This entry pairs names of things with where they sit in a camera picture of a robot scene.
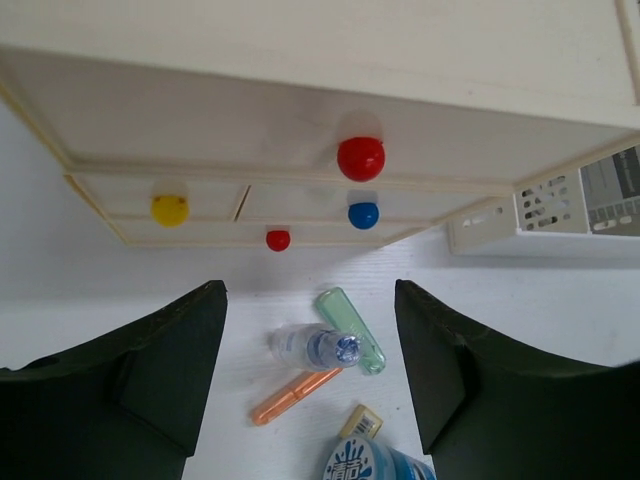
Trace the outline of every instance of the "blue knob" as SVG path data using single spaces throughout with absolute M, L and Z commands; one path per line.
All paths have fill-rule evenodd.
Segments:
M 354 203 L 349 207 L 349 221 L 358 230 L 369 230 L 380 218 L 380 211 L 375 203 Z

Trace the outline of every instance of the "yellow knob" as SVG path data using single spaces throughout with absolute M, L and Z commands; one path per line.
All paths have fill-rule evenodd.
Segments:
M 151 216 L 163 227 L 178 227 L 189 217 L 189 201 L 177 195 L 155 197 L 151 202 Z

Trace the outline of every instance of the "table surface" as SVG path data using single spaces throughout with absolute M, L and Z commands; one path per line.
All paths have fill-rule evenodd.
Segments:
M 0 105 L 0 365 L 77 345 L 222 279 L 229 310 L 196 455 L 185 480 L 319 478 L 358 403 L 379 438 L 424 458 L 397 337 L 394 282 L 411 279 L 453 308 L 536 347 L 616 365 L 640 357 L 640 265 L 460 258 L 433 229 L 380 250 L 129 249 L 64 183 L 58 166 Z M 313 322 L 314 297 L 342 286 L 388 358 L 347 370 L 265 427 L 249 410 L 296 375 L 270 357 L 269 332 Z

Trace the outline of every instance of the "drawer knob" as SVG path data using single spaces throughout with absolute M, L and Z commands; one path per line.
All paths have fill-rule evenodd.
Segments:
M 354 203 L 349 207 L 349 221 L 358 230 L 373 228 L 380 218 L 378 206 L 372 202 Z
M 283 252 L 291 245 L 291 234 L 286 230 L 267 232 L 267 247 L 274 252 Z
M 159 195 L 151 201 L 151 216 L 165 228 L 179 227 L 189 218 L 189 200 L 178 195 Z
M 349 180 L 368 182 L 376 178 L 384 167 L 382 142 L 372 137 L 354 137 L 338 147 L 338 166 Z

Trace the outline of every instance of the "white plastic basket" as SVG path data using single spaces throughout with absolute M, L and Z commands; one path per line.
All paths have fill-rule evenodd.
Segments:
M 640 258 L 640 237 L 592 233 L 579 171 L 456 218 L 448 231 L 458 255 Z

